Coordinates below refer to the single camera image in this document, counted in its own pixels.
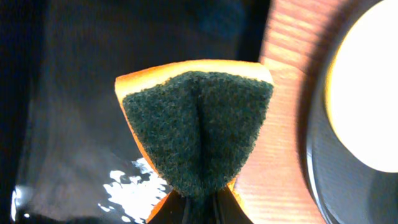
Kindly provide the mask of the black rectangular tray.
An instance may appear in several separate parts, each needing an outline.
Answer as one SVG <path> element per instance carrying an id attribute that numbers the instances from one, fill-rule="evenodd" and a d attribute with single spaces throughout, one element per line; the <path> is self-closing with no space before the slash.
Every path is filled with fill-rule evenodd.
<path id="1" fill-rule="evenodd" d="M 143 159 L 116 77 L 257 61 L 270 1 L 2 1 L 1 222 L 144 223 L 170 188 Z"/>

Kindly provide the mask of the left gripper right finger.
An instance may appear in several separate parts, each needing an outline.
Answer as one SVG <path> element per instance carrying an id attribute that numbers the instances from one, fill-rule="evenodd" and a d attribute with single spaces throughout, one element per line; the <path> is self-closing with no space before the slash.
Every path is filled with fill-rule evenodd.
<path id="1" fill-rule="evenodd" d="M 228 187 L 214 194 L 214 214 L 218 224 L 252 224 Z"/>

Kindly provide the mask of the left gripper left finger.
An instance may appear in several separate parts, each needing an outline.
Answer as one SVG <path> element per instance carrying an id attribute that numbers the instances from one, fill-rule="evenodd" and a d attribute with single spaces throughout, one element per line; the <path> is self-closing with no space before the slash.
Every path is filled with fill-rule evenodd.
<path id="1" fill-rule="evenodd" d="M 184 224 L 188 222 L 190 201 L 175 190 L 164 197 L 151 211 L 147 224 Z"/>

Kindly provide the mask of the black round tray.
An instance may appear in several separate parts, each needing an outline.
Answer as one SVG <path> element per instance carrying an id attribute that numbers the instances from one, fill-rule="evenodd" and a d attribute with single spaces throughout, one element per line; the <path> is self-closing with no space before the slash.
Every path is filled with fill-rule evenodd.
<path id="1" fill-rule="evenodd" d="M 323 219 L 332 224 L 397 223 L 397 174 L 376 171 L 357 160 L 339 142 L 323 102 L 326 71 L 343 36 L 376 4 L 358 1 L 339 26 L 320 65 L 307 116 L 303 150 L 307 186 Z"/>

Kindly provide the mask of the yellow green scrub sponge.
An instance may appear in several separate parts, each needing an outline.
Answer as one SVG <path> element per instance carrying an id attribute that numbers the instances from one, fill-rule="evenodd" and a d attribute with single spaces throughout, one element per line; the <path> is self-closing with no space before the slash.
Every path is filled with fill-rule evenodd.
<path id="1" fill-rule="evenodd" d="M 169 63 L 117 77 L 114 90 L 144 159 L 190 201 L 187 223 L 216 223 L 214 194 L 225 187 L 245 213 L 233 187 L 272 98 L 274 83 L 264 65 Z"/>

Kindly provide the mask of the yellow plate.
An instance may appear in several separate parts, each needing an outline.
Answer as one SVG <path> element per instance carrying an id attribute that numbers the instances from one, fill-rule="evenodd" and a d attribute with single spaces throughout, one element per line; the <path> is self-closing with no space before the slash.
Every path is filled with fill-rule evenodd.
<path id="1" fill-rule="evenodd" d="M 379 1 L 350 27 L 326 75 L 325 106 L 354 157 L 397 172 L 397 0 Z"/>

